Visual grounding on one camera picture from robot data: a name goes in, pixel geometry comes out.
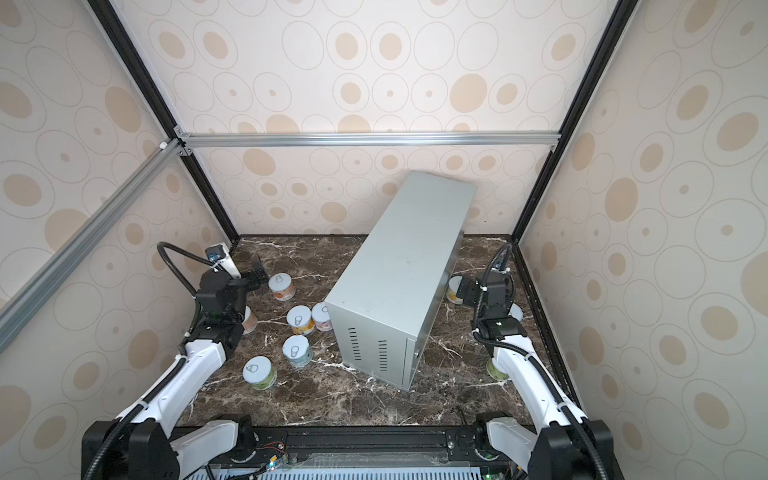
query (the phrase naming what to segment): black frame post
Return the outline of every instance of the black frame post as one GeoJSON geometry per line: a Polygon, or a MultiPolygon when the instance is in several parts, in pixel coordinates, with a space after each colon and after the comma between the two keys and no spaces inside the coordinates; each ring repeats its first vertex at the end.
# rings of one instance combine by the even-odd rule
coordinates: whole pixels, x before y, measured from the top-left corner
{"type": "MultiPolygon", "coordinates": [[[[173,114],[170,112],[168,105],[163,99],[163,95],[154,83],[152,76],[147,70],[147,66],[144,65],[144,61],[141,60],[139,52],[136,50],[131,37],[128,35],[125,27],[120,22],[117,12],[112,7],[109,0],[88,0],[91,8],[96,15],[101,27],[109,37],[114,49],[120,55],[123,64],[128,69],[128,72],[133,77],[136,85],[139,87],[144,99],[152,109],[154,116],[160,122],[163,131],[169,138],[177,138],[184,146],[184,139],[179,137],[178,133],[174,130],[178,125],[173,114]]],[[[239,239],[240,235],[237,229],[232,223],[227,211],[224,209],[224,205],[219,200],[219,197],[214,192],[213,186],[210,184],[208,177],[200,167],[200,163],[195,158],[192,150],[188,148],[182,148],[182,151],[188,153],[188,155],[181,156],[181,160],[184,162],[184,166],[187,168],[192,180],[197,185],[197,188],[203,194],[205,201],[208,203],[208,207],[214,213],[216,220],[221,225],[222,230],[229,238],[230,242],[234,245],[239,239]]]]}
{"type": "Polygon", "coordinates": [[[581,121],[584,110],[587,109],[592,94],[598,87],[600,79],[605,72],[605,68],[608,66],[608,62],[611,60],[611,56],[618,45],[621,35],[624,33],[624,29],[629,22],[632,12],[634,12],[635,6],[638,0],[619,0],[614,9],[614,13],[611,19],[608,21],[608,25],[605,27],[603,37],[598,43],[597,49],[594,51],[592,61],[589,62],[587,72],[584,74],[584,79],[581,80],[576,96],[574,97],[571,107],[568,109],[568,113],[565,115],[563,124],[560,127],[560,140],[558,146],[547,156],[547,160],[544,162],[544,166],[541,168],[536,183],[534,183],[531,195],[525,201],[522,214],[518,219],[515,229],[512,231],[512,243],[519,243],[520,239],[525,233],[525,229],[531,222],[533,214],[536,212],[541,198],[544,196],[544,192],[549,185],[549,180],[552,178],[554,171],[557,169],[560,159],[571,142],[576,127],[581,121]]]}

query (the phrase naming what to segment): wall panel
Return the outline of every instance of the wall panel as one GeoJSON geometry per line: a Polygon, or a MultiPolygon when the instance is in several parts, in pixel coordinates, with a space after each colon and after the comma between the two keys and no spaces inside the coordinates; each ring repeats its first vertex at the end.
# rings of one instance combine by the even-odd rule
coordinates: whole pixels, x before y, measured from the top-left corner
{"type": "MultiPolygon", "coordinates": [[[[200,255],[225,241],[180,161],[0,354],[0,478],[80,478],[83,431],[170,365],[194,300],[157,254],[161,240],[200,255]]],[[[206,267],[171,258],[196,286],[206,267]]]]}
{"type": "Polygon", "coordinates": [[[511,233],[548,145],[197,149],[241,234],[369,233],[411,171],[478,187],[466,233],[511,233]]]}
{"type": "Polygon", "coordinates": [[[116,2],[186,131],[557,130],[601,0],[116,2]]]}
{"type": "Polygon", "coordinates": [[[521,242],[627,478],[759,478],[768,4],[645,2],[521,242]]]}
{"type": "Polygon", "coordinates": [[[0,11],[0,307],[164,135],[74,0],[0,11]]]}

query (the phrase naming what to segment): silver horizontal bar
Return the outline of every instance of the silver horizontal bar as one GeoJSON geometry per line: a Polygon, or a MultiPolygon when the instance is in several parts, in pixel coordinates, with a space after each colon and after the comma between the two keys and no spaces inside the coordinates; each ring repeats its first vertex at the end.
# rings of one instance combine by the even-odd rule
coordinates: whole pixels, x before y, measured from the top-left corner
{"type": "Polygon", "coordinates": [[[183,134],[191,148],[201,147],[359,147],[404,145],[554,145],[557,131],[401,132],[372,134],[183,134]]]}
{"type": "Polygon", "coordinates": [[[5,304],[0,312],[0,353],[5,350],[22,328],[45,305],[104,235],[122,218],[149,183],[154,180],[169,158],[179,154],[179,141],[167,140],[163,150],[156,150],[123,184],[101,205],[85,225],[5,304]]]}

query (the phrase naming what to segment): vent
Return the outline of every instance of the vent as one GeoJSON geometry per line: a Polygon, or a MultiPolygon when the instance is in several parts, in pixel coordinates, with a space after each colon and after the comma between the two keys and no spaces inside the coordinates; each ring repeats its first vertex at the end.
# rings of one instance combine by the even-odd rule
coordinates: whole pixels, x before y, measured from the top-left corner
{"type": "Polygon", "coordinates": [[[355,360],[362,360],[360,356],[360,342],[357,339],[357,330],[354,328],[348,328],[349,330],[349,342],[352,344],[352,355],[355,360]]]}
{"type": "MultiPolygon", "coordinates": [[[[252,473],[252,468],[225,468],[216,472],[217,480],[252,473]]],[[[205,470],[195,472],[189,480],[208,480],[205,470]]],[[[478,467],[421,468],[293,468],[259,475],[259,480],[481,480],[478,467]]]]}
{"type": "Polygon", "coordinates": [[[387,371],[386,340],[379,340],[379,370],[387,371]]]}

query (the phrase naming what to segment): metal bar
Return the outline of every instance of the metal bar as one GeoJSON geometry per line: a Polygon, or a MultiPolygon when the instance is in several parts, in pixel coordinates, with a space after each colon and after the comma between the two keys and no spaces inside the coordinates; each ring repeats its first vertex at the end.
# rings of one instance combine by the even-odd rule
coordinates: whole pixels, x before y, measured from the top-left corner
{"type": "MultiPolygon", "coordinates": [[[[157,121],[160,122],[165,134],[170,138],[179,138],[176,131],[178,123],[170,112],[170,108],[165,103],[163,95],[157,88],[157,85],[152,79],[147,70],[147,66],[141,59],[141,55],[131,41],[130,35],[125,30],[125,27],[120,22],[117,12],[112,7],[109,0],[88,0],[91,9],[93,10],[96,18],[101,23],[101,27],[104,29],[104,33],[107,34],[114,49],[120,55],[121,60],[125,64],[126,69],[133,77],[136,85],[138,86],[144,99],[147,100],[147,104],[152,109],[157,121]]],[[[181,145],[184,145],[184,139],[179,139],[181,145]]],[[[192,176],[192,180],[200,189],[205,201],[210,207],[210,211],[213,212],[216,219],[219,221],[222,230],[230,239],[230,242],[235,242],[239,237],[237,229],[232,223],[229,215],[225,211],[218,196],[214,193],[214,189],[211,186],[208,177],[200,168],[197,159],[192,153],[184,158],[184,165],[192,176]]]]}
{"type": "Polygon", "coordinates": [[[637,3],[638,0],[619,0],[616,4],[614,13],[608,21],[608,25],[605,27],[605,33],[600,39],[598,48],[595,50],[592,61],[589,63],[589,67],[587,67],[587,73],[584,75],[584,79],[581,81],[581,85],[579,85],[576,96],[571,103],[571,107],[568,109],[568,113],[565,115],[565,120],[563,120],[563,124],[560,127],[561,136],[558,146],[549,154],[549,156],[547,156],[547,160],[541,168],[541,173],[536,179],[536,183],[531,190],[531,194],[528,196],[528,200],[525,202],[520,218],[512,232],[512,241],[514,243],[520,241],[525,232],[525,228],[531,222],[531,218],[536,212],[538,203],[544,196],[547,185],[549,185],[549,180],[557,169],[565,149],[568,148],[568,145],[571,142],[571,137],[573,137],[576,128],[578,127],[581,116],[584,114],[584,111],[592,98],[592,94],[600,83],[605,68],[608,66],[608,62],[611,60],[611,56],[613,55],[619,40],[621,40],[621,35],[624,33],[624,29],[626,28],[637,3]]]}
{"type": "Polygon", "coordinates": [[[402,132],[371,134],[182,134],[188,147],[359,147],[428,145],[554,145],[557,131],[402,132]]]}
{"type": "Polygon", "coordinates": [[[121,219],[149,183],[160,173],[169,158],[180,152],[179,141],[169,139],[163,150],[155,151],[101,208],[85,222],[80,230],[29,280],[0,312],[0,353],[33,316],[56,293],[91,253],[104,235],[121,219]]]}
{"type": "Polygon", "coordinates": [[[525,259],[520,251],[519,243],[512,244],[512,256],[515,258],[515,265],[518,268],[518,273],[523,282],[523,287],[525,288],[525,293],[528,297],[528,303],[531,305],[531,312],[536,321],[538,332],[541,335],[541,341],[544,343],[544,348],[547,350],[547,356],[549,357],[549,364],[552,368],[554,379],[558,381],[558,385],[563,389],[565,395],[567,395],[577,407],[581,408],[578,397],[575,395],[576,389],[571,381],[571,376],[568,375],[568,371],[565,368],[563,355],[558,348],[558,344],[554,340],[554,333],[552,333],[549,319],[544,312],[544,307],[541,306],[541,300],[538,298],[538,293],[536,293],[531,274],[528,272],[528,266],[525,265],[525,259]]]}

